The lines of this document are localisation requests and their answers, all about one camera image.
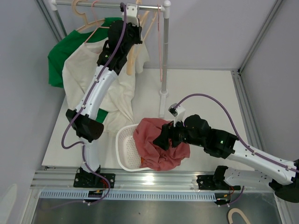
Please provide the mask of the pink t shirt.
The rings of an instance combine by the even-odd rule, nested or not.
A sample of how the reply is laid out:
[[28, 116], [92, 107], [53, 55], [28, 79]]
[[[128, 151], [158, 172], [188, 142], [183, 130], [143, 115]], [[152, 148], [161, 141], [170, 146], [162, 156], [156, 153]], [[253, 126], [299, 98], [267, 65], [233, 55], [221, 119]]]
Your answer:
[[169, 171], [181, 165], [182, 160], [189, 158], [190, 146], [180, 143], [173, 147], [172, 141], [162, 130], [169, 121], [159, 118], [143, 118], [134, 130], [133, 139], [138, 155], [141, 158], [140, 168], [155, 171]]

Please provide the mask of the pink wire hanger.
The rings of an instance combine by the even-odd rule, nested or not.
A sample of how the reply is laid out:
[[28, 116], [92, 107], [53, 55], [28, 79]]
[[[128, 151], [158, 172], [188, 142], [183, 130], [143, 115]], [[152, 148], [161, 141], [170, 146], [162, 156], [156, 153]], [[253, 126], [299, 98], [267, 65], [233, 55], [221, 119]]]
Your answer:
[[159, 5], [157, 5], [157, 34], [158, 34], [158, 52], [159, 52], [159, 71], [160, 71], [160, 82], [163, 81], [163, 68], [162, 68], [162, 46], [161, 46], [161, 33], [160, 33], [160, 9]]
[[95, 13], [95, 11], [94, 11], [94, 5], [96, 4], [96, 3], [98, 3], [98, 2], [100, 2], [99, 0], [95, 0], [92, 4], [91, 4], [91, 11], [92, 11], [92, 14], [93, 14], [93, 16], [94, 16], [94, 22], [92, 22], [92, 23], [88, 23], [87, 25], [88, 26], [91, 26], [91, 25], [95, 25], [96, 26], [96, 29], [89, 35], [89, 37], [85, 40], [85, 42], [84, 43], [87, 43], [89, 40], [90, 40], [90, 38], [94, 35], [94, 33], [96, 33], [96, 31], [99, 29], [99, 28], [101, 28], [101, 29], [109, 29], [109, 27], [105, 27], [105, 26], [102, 26], [101, 24], [100, 24], [100, 22], [99, 22], [99, 20], [98, 20], [98, 18], [97, 18], [97, 15], [96, 15], [96, 13]]

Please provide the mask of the beige t shirt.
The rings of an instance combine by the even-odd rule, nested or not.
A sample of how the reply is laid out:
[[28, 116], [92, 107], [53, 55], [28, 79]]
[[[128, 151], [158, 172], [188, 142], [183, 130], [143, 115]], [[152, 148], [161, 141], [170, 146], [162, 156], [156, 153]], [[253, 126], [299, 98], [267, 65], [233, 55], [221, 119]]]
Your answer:
[[[64, 63], [63, 84], [69, 109], [73, 110], [82, 100], [94, 75], [99, 74], [97, 60], [104, 43], [89, 46], [83, 43]], [[126, 73], [127, 63], [123, 66], [117, 79], [110, 85], [100, 105], [107, 112], [102, 121], [104, 131], [110, 135], [124, 126], [134, 123], [131, 101], [135, 95], [135, 75]]]

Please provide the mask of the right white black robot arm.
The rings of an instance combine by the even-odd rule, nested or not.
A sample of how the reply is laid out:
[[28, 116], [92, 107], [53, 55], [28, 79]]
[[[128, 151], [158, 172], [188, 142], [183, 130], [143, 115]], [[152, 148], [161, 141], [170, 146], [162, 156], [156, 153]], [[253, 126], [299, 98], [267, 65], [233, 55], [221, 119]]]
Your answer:
[[270, 188], [287, 202], [299, 201], [299, 162], [286, 161], [243, 144], [236, 135], [213, 129], [199, 115], [184, 121], [162, 125], [153, 144], [163, 150], [186, 143], [199, 146], [212, 157], [237, 161], [253, 168], [252, 171], [218, 166], [213, 175], [199, 175], [197, 183], [202, 190], [240, 190], [242, 187]]

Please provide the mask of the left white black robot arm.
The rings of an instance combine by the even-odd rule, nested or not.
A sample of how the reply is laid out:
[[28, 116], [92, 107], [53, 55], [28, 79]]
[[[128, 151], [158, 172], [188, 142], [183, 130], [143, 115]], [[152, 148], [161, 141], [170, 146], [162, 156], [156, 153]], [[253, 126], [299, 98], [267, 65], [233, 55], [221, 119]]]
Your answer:
[[63, 84], [68, 109], [68, 129], [73, 129], [82, 148], [81, 169], [90, 187], [100, 183], [98, 139], [134, 120], [131, 101], [135, 74], [143, 70], [149, 55], [142, 41], [138, 19], [116, 20], [107, 37], [83, 42], [65, 61]]

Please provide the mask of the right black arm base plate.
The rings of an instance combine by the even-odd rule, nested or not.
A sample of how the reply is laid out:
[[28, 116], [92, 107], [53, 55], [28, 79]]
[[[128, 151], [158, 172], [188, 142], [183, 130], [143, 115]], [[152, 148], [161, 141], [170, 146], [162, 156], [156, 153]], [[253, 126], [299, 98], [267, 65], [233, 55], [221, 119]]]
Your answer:
[[198, 175], [196, 180], [200, 190], [241, 190], [239, 185], [229, 185], [224, 181], [223, 176]]

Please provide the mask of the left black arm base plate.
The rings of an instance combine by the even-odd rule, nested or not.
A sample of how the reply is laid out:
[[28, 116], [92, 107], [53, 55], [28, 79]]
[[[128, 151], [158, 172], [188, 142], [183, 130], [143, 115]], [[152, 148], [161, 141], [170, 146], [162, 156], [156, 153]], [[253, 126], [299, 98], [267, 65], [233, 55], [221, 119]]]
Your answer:
[[[114, 188], [115, 174], [114, 173], [101, 173], [100, 168], [96, 171], [97, 174], [105, 177], [109, 183], [110, 188]], [[73, 182], [75, 188], [108, 188], [108, 183], [103, 178], [94, 175], [93, 173], [88, 173], [82, 168], [78, 168], [75, 179]]]

